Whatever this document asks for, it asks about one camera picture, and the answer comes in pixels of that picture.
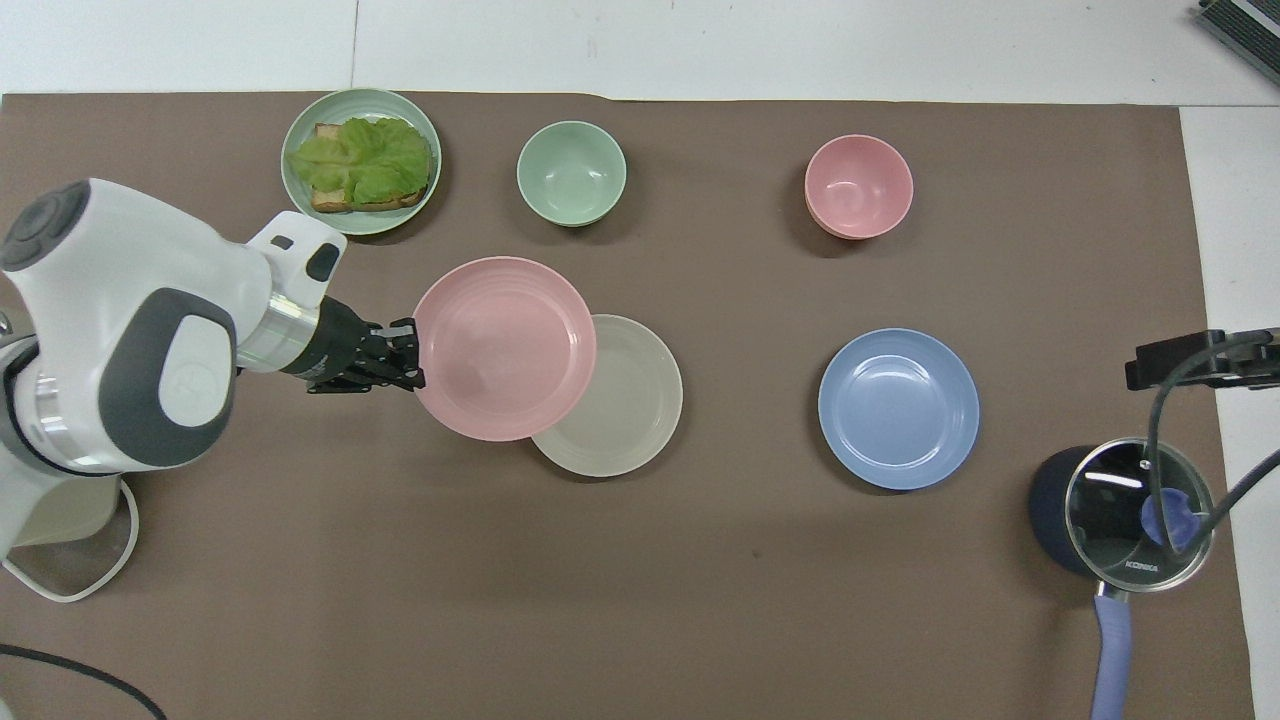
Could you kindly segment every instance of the toast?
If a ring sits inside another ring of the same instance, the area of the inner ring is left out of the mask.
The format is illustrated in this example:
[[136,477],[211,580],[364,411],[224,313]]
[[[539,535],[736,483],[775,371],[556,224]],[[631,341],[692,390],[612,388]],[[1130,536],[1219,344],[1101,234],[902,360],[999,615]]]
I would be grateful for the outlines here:
[[[338,128],[342,126],[329,123],[316,123],[316,137],[338,140]],[[329,192],[320,192],[319,190],[311,188],[311,208],[317,213],[348,213],[352,210],[357,213],[378,213],[380,210],[412,208],[422,200],[424,195],[426,195],[425,187],[411,195],[392,197],[385,202],[364,202],[353,205],[347,202],[346,191],[340,187]]]

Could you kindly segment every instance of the brown table mat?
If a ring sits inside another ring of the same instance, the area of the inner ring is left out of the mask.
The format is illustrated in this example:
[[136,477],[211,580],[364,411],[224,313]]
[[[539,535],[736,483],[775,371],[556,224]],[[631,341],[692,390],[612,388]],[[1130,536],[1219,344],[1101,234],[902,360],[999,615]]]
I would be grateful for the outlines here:
[[[243,241],[289,208],[280,142],[317,96],[6,96],[0,224],[96,176]],[[0,577],[0,639],[115,673],[170,717],[1088,715],[1093,587],[1036,544],[1027,488],[1057,450],[1142,434],[1151,393],[1125,389],[1124,361],[1204,327],[1176,110],[408,96],[439,129],[442,184],[353,243],[332,295],[387,322],[463,261],[547,263],[671,346],[672,443],[582,483],[408,393],[246,373],[206,457],[131,478],[142,534],[122,574],[72,606]],[[630,167],[579,231],[515,183],[524,141],[564,118],[609,129]],[[801,195],[809,155],[847,132],[915,176],[906,220],[861,243]],[[851,477],[817,423],[827,361],[882,327],[950,345],[982,397],[973,455],[910,495]],[[1212,396],[1175,395],[1166,425],[1221,496]],[[1128,717],[1252,716],[1226,533],[1133,616]],[[0,659],[0,675],[19,717],[141,716],[65,671]]]

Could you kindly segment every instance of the purple pot handle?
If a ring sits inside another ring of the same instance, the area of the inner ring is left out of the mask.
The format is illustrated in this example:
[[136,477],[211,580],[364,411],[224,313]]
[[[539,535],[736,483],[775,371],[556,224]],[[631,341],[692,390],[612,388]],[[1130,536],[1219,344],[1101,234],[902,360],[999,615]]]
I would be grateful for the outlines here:
[[1103,588],[1093,596],[1093,610],[1098,615],[1102,634],[1102,653],[1098,657],[1098,678],[1093,685],[1093,711],[1089,720],[1123,720],[1124,696],[1129,688],[1129,657],[1133,653],[1133,628],[1129,623],[1129,603],[1125,593],[1120,598]]

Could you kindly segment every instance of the white table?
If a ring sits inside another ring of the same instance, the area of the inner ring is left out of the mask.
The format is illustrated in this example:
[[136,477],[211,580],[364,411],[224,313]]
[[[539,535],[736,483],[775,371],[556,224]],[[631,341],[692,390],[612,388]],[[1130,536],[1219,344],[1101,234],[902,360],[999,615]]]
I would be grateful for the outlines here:
[[[1196,27],[1193,9],[1190,0],[8,0],[0,92],[376,86],[1176,105],[1208,324],[1280,325],[1280,87]],[[1280,392],[1222,391],[1217,404],[1226,473],[1238,478],[1280,445]],[[1254,707],[1276,719],[1280,479],[1242,502],[1233,530]]]

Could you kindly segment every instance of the lettuce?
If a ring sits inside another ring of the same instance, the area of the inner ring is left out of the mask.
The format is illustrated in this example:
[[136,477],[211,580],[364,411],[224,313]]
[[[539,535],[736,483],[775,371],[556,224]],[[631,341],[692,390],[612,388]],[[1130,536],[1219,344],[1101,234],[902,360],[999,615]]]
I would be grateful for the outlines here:
[[347,202],[385,202],[426,187],[431,152],[399,118],[352,118],[338,138],[312,137],[285,155],[303,182],[320,192],[343,190]]

